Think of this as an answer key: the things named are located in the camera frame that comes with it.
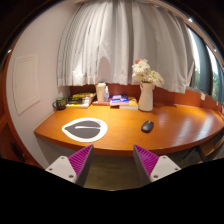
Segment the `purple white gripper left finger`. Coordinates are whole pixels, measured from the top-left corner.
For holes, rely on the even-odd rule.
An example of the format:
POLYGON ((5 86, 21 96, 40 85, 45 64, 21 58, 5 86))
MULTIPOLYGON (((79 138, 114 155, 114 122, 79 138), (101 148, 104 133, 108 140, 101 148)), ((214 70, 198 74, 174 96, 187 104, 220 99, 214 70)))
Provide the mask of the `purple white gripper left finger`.
POLYGON ((69 157, 60 156, 46 171, 67 181, 84 186, 94 156, 93 146, 78 150, 69 157))

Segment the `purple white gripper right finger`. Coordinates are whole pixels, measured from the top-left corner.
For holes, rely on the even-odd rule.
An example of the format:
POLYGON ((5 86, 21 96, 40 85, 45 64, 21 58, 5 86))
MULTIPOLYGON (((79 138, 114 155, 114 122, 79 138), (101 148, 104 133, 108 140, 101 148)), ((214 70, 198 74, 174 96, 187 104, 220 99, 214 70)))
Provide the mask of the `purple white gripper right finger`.
POLYGON ((168 156, 157 156, 138 145, 133 147, 133 156, 143 186, 180 170, 168 156))

